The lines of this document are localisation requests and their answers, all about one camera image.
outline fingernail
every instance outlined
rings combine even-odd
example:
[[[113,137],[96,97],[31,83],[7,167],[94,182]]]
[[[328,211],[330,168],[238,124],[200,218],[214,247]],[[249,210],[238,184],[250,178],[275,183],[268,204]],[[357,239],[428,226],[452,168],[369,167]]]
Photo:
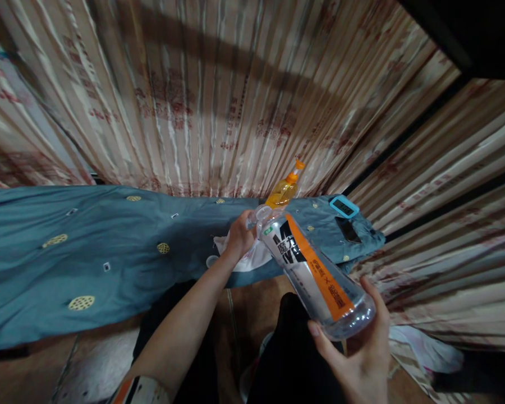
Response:
[[[319,337],[320,336],[320,330],[318,329],[318,325],[315,323],[315,322],[312,322],[312,321],[309,321],[307,323],[307,325],[309,326],[309,331],[310,331],[310,334],[316,338],[316,337]]]

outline blue digital timer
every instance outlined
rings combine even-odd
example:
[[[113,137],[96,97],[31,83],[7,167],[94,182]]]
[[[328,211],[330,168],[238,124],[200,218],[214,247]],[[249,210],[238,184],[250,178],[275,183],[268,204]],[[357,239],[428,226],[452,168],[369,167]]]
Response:
[[[346,219],[351,219],[359,212],[359,207],[348,200],[344,195],[338,195],[329,202],[329,205]]]

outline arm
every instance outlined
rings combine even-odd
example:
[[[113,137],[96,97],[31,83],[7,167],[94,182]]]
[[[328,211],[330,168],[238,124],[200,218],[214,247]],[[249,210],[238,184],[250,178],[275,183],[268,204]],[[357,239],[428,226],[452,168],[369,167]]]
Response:
[[[221,292],[255,235],[246,229],[249,210],[232,224],[221,257],[194,284],[153,333],[124,380],[148,376],[174,400],[208,329]]]

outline wooden floor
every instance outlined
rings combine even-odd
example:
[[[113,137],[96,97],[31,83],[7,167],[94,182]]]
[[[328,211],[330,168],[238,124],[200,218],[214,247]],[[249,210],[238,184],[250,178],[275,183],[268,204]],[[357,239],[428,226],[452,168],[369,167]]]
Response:
[[[290,291],[281,276],[221,294],[212,322],[221,403],[242,402],[239,375],[275,329],[280,299]],[[29,357],[0,362],[0,403],[77,404],[108,398],[131,364],[140,319],[30,344]],[[433,402],[394,360],[388,389],[391,404]],[[488,397],[476,401],[494,402]]]

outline dark pants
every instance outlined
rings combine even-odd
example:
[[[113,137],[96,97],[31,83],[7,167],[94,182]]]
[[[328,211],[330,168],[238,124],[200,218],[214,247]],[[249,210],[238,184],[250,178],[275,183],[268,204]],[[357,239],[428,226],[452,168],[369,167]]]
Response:
[[[159,324],[194,283],[174,285],[152,305],[140,324],[133,362]],[[308,320],[309,315],[299,298],[293,293],[285,294],[281,299],[277,327],[256,368],[248,403],[346,402],[331,369],[316,350],[307,327]],[[340,343],[335,346],[342,352]],[[174,401],[191,402],[219,402],[217,366],[209,332]]]

